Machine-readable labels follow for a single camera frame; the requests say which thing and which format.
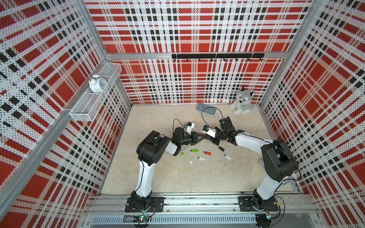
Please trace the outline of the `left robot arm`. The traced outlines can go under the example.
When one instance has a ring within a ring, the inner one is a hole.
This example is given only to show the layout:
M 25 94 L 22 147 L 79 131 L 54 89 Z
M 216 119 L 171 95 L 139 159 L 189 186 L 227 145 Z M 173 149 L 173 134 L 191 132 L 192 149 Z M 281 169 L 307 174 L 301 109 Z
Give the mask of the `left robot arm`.
M 208 135 L 197 132 L 187 133 L 178 127 L 172 137 L 152 131 L 137 147 L 139 176 L 136 189 L 131 193 L 129 205 L 138 210 L 148 210 L 152 197 L 152 180 L 156 164 L 164 154 L 177 156 L 184 145 L 196 145 Z

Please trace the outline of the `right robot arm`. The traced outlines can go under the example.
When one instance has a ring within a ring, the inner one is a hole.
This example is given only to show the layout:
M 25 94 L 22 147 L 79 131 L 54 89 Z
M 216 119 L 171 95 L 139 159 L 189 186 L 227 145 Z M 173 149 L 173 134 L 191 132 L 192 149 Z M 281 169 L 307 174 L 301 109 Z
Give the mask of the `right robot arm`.
M 243 130 L 236 130 L 229 117 L 219 120 L 219 123 L 220 128 L 213 129 L 207 125 L 202 128 L 202 132 L 208 135 L 213 143 L 219 145 L 221 141 L 227 141 L 262 156 L 266 175 L 260 186 L 254 190 L 249 206 L 257 211 L 266 210 L 275 202 L 275 193 L 282 183 L 291 180 L 290 177 L 298 170 L 297 161 L 282 139 L 265 140 Z

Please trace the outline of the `white usb drive right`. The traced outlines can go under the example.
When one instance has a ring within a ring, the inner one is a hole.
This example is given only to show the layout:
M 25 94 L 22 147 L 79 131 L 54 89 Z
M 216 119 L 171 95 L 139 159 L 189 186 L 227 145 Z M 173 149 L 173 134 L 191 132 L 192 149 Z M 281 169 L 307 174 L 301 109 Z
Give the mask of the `white usb drive right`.
M 224 155 L 224 157 L 226 158 L 226 159 L 228 159 L 229 161 L 232 161 L 232 158 L 230 157 L 230 156 L 228 156 L 228 155 Z

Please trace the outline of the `grey rectangular case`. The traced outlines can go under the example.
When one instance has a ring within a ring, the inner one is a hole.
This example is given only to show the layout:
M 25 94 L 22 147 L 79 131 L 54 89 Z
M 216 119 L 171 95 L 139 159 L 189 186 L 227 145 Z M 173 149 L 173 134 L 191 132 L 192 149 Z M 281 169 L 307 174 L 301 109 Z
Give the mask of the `grey rectangular case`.
M 207 113 L 210 115 L 215 115 L 216 113 L 216 108 L 208 105 L 208 104 L 203 104 L 203 103 L 198 103 L 196 106 L 196 110 L 203 112 L 203 113 Z

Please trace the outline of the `grey husky plush toy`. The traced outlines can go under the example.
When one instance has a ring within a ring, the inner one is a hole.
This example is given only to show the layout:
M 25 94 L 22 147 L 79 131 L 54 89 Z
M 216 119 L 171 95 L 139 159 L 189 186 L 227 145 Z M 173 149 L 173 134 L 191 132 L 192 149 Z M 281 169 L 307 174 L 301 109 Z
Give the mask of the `grey husky plush toy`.
M 237 93 L 234 102 L 230 104 L 233 114 L 236 116 L 251 114 L 254 107 L 252 103 L 254 95 L 255 92 L 245 90 L 242 86 Z

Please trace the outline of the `lavender plastic box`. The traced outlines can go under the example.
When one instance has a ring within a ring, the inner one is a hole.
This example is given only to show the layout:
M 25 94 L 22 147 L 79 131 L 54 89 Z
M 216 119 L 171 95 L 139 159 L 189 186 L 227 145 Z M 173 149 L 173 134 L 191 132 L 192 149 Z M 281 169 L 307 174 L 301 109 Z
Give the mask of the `lavender plastic box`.
M 289 184 L 292 181 L 292 179 L 293 179 L 292 176 L 289 176 L 289 177 L 284 178 L 283 181 L 282 181 L 282 185 Z

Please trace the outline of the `white alarm clock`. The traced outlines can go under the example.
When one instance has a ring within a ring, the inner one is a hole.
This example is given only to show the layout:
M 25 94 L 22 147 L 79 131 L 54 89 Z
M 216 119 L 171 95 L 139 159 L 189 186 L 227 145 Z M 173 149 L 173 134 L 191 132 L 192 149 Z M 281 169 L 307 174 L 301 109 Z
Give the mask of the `white alarm clock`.
M 95 94 L 101 94 L 108 89 L 108 82 L 98 74 L 91 76 L 88 85 L 89 89 Z

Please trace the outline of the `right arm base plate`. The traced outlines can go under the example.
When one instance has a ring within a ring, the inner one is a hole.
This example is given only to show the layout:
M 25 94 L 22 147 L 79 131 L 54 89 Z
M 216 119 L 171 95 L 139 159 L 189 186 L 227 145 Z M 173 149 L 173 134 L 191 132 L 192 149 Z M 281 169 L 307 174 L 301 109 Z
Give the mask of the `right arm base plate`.
M 241 196 L 238 197 L 240 211 L 258 211 L 258 212 L 277 212 L 279 207 L 272 197 L 268 200 L 262 200 L 258 196 Z

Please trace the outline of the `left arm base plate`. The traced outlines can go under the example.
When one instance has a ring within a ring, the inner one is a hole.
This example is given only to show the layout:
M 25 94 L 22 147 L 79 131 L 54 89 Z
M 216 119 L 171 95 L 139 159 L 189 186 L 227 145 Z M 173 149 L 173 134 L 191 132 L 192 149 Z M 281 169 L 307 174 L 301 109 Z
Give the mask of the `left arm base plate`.
M 142 210 L 134 207 L 131 203 L 132 198 L 129 197 L 126 202 L 125 212 L 132 213 L 132 212 L 162 212 L 164 207 L 164 197 L 152 197 L 150 201 L 150 205 L 148 206 L 147 210 Z

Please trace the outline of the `black hook rail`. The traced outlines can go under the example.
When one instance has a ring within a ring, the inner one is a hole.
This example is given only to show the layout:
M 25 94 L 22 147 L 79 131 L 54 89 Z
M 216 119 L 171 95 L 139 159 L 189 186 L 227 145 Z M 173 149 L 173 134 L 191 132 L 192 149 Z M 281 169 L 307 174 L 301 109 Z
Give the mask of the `black hook rail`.
M 264 53 L 214 53 L 214 54 L 172 54 L 172 59 L 263 59 Z

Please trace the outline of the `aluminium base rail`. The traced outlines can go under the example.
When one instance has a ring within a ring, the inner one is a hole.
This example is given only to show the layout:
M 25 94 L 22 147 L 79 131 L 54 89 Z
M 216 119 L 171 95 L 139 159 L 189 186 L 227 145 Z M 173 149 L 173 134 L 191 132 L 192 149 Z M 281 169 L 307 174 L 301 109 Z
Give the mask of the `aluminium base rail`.
M 126 213 L 126 195 L 95 196 L 86 205 L 82 228 L 323 228 L 314 200 L 305 194 L 275 196 L 277 212 L 240 211 L 241 192 L 160 193 L 162 212 Z

